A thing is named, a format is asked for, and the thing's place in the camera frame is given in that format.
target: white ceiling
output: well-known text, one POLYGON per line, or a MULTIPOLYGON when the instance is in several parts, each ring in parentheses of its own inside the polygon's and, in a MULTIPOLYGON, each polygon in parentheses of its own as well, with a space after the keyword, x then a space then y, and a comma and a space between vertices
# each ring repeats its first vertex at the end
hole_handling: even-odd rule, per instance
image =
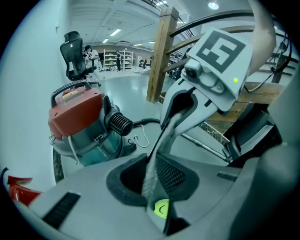
MULTIPOLYGON (((155 40, 160 11, 142 0, 71 0, 71 26, 83 38, 84 44, 98 45, 105 38, 107 44, 128 41, 142 43, 142 47, 153 49, 150 41, 155 40), (110 36, 116 29, 122 29, 115 36, 110 36)), ((208 8, 207 0, 167 0, 167 5, 174 6, 182 19, 194 19, 217 12, 249 9, 247 0, 217 0, 219 10, 208 8)), ((194 35, 201 28, 193 28, 194 35)), ((186 39, 185 34, 176 37, 174 44, 186 39)))

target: red object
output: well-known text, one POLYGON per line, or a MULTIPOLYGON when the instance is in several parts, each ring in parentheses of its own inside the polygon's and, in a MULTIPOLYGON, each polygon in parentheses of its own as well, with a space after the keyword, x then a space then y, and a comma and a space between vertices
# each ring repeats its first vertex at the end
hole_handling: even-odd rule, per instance
POLYGON ((32 181, 32 178, 16 178, 8 176, 7 184, 28 184, 32 181))
POLYGON ((77 88, 56 99, 49 110, 48 125, 57 139, 85 129, 100 116, 103 96, 97 88, 77 88))
POLYGON ((22 187, 18 184, 11 184, 9 186, 9 195, 12 200, 24 203, 28 206, 41 192, 32 191, 29 188, 22 187))

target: black mesh chair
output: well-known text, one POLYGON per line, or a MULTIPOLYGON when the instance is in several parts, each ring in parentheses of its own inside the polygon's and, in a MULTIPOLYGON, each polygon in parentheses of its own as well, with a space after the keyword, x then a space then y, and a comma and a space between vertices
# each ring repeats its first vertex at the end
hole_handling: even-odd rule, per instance
MULTIPOLYGON (((78 32, 68 32, 64 37, 65 42, 60 45, 60 52, 67 65, 66 76, 71 81, 86 79, 86 75, 96 69, 94 59, 92 59, 92 67, 85 66, 83 58, 83 39, 78 32), (70 70, 70 63, 73 65, 73 70, 70 70)), ((98 86, 101 86, 98 82, 89 82, 89 84, 98 84, 98 86)))

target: black handle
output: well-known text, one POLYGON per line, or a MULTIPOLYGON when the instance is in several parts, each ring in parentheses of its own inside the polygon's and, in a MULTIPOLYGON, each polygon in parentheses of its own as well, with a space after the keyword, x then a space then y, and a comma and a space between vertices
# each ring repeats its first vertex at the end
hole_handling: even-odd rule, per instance
POLYGON ((55 101, 55 97, 57 95, 59 95, 64 90, 67 90, 67 89, 69 89, 71 87, 78 86, 78 85, 84 85, 85 89, 92 89, 92 87, 90 86, 90 84, 87 81, 78 80, 78 81, 75 81, 75 82, 71 82, 71 83, 69 83, 69 84, 67 84, 65 86, 62 86, 61 88, 58 88, 56 91, 54 91, 51 94, 51 107, 55 107, 57 105, 57 103, 55 101))

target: shelving unit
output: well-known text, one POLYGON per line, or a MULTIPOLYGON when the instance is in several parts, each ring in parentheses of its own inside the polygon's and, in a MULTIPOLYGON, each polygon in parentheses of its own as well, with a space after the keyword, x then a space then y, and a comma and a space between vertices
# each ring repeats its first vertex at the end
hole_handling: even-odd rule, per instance
MULTIPOLYGON (((113 67, 117 65, 116 51, 117 50, 104 49, 104 70, 106 70, 106 67, 113 67)), ((125 50, 119 52, 123 55, 123 60, 121 60, 121 67, 123 68, 123 70, 131 69, 133 65, 133 52, 125 50)))

